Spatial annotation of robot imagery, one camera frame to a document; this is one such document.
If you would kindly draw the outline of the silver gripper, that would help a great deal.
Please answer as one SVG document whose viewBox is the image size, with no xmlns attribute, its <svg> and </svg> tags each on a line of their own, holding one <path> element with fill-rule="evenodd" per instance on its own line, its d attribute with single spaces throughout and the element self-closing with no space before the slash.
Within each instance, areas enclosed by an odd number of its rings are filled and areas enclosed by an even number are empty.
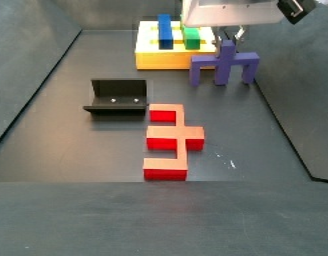
<svg viewBox="0 0 328 256">
<path fill-rule="evenodd" d="M 181 21 L 186 27 L 212 27 L 213 45 L 220 48 L 220 28 L 239 26 L 235 41 L 243 42 L 247 27 L 243 25 L 276 23 L 283 14 L 277 0 L 182 0 Z"/>
</svg>

